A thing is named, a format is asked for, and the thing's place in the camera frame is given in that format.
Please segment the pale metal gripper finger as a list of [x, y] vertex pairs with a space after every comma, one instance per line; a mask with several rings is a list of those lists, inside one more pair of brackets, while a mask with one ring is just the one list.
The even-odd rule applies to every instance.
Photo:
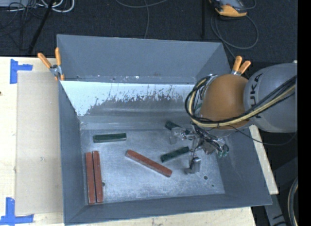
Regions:
[[183, 127], [173, 127], [169, 136], [170, 144], [174, 145], [179, 140], [192, 140], [191, 131]]
[[200, 166], [201, 166], [201, 158], [198, 156], [191, 157], [189, 159], [189, 167], [184, 169], [184, 172], [186, 174], [195, 174], [200, 172]]

